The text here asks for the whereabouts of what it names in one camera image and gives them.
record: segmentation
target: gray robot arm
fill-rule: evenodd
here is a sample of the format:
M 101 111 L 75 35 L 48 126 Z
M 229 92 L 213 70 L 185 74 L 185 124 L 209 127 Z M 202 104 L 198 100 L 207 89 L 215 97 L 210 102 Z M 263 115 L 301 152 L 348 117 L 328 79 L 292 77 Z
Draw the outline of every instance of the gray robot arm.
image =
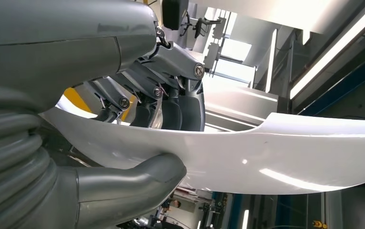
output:
M 203 65 L 180 46 L 167 42 L 160 27 L 156 27 L 156 31 L 160 42 L 154 53 L 139 58 L 126 71 L 111 76 L 138 98 L 136 117 L 131 125 L 150 127 L 157 101 L 163 98 L 163 129 L 203 131 Z M 112 105 L 118 107 L 115 114 L 119 115 L 121 108 L 117 101 L 124 99 L 124 96 L 116 86 L 109 86 L 110 82 L 107 84 L 108 88 L 101 87 L 101 91 L 91 86 L 89 88 L 95 89 L 95 94 L 106 95 L 100 96 L 100 99 L 112 101 Z M 109 93 L 111 90 L 118 90 L 118 93 Z
M 161 152 L 129 170 L 58 167 L 35 132 L 66 88 L 153 53 L 156 21 L 129 0 L 0 0 L 0 229 L 113 226 L 180 183 L 184 164 Z

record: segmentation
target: bolt head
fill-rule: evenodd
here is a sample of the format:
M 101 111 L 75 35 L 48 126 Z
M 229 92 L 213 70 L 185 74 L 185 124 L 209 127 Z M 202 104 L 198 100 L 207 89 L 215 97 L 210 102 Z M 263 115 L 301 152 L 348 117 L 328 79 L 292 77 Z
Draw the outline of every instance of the bolt head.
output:
M 198 79 L 202 79 L 203 78 L 203 75 L 205 73 L 205 69 L 203 68 L 202 64 L 197 64 L 195 66 L 195 77 L 198 78 Z
M 129 100 L 125 97 L 121 98 L 119 103 L 120 103 L 121 108 L 123 108 L 123 109 L 126 109 L 129 107 Z
M 163 92 L 159 87 L 155 87 L 153 93 L 156 96 L 156 98 L 160 98 L 163 95 Z

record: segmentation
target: curved white panel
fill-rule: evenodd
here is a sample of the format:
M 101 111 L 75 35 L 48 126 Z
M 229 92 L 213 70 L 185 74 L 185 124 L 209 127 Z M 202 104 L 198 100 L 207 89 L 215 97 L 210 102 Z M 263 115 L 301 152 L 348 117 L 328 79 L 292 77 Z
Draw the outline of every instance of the curved white panel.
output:
M 106 167 L 160 153 L 187 166 L 183 186 L 246 194 L 300 194 L 365 182 L 365 120 L 272 113 L 243 132 L 183 132 L 102 123 L 52 108 L 43 116 Z

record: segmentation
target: person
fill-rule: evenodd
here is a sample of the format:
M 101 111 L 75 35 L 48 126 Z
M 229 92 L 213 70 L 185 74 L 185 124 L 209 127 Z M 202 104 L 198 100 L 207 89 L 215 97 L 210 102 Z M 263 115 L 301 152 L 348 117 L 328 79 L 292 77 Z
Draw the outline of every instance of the person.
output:
M 166 212 L 168 210 L 170 210 L 170 206 L 172 207 L 176 207 L 176 208 L 180 208 L 181 207 L 181 202 L 179 202 L 178 200 L 176 199 L 173 199 L 174 197 L 174 193 L 172 193 L 168 198 L 167 200 L 165 200 L 163 203 L 162 203 L 162 208 L 163 208 L 163 212 Z

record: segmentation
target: yellow object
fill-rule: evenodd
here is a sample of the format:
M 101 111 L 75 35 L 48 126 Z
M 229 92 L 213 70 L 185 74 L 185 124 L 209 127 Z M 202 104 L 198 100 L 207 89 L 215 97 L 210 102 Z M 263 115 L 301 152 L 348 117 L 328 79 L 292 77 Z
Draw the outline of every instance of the yellow object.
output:
M 77 91 L 74 88 L 70 87 L 70 88 L 66 89 L 64 95 L 76 107 L 78 107 L 84 111 L 92 113 L 90 108 L 87 106 L 87 104 L 83 101 L 83 99 L 80 97 L 80 95 L 77 93 Z
M 322 223 L 321 221 L 317 221 L 317 220 L 314 220 L 313 221 L 313 227 L 315 227 L 315 228 L 323 228 L 323 229 L 327 229 L 328 228 L 327 224 Z
M 126 116 L 128 116 L 129 110 L 131 109 L 131 106 L 132 106 L 134 101 L 135 101 L 135 96 L 132 96 L 129 99 L 129 108 L 123 112 L 122 117 L 121 117 L 121 121 L 125 121 Z

